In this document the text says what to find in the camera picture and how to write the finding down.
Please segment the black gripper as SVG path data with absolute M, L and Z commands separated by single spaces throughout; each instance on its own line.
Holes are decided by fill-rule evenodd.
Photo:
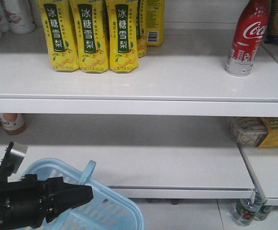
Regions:
M 0 185 L 0 228 L 38 228 L 62 212 L 93 200 L 89 185 L 67 184 L 62 177 L 39 181 L 37 175 Z

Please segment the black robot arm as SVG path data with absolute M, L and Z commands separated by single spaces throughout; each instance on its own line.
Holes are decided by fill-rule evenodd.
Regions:
M 89 185 L 69 184 L 63 177 L 42 181 L 26 174 L 20 181 L 0 184 L 0 230 L 36 229 L 92 200 Z

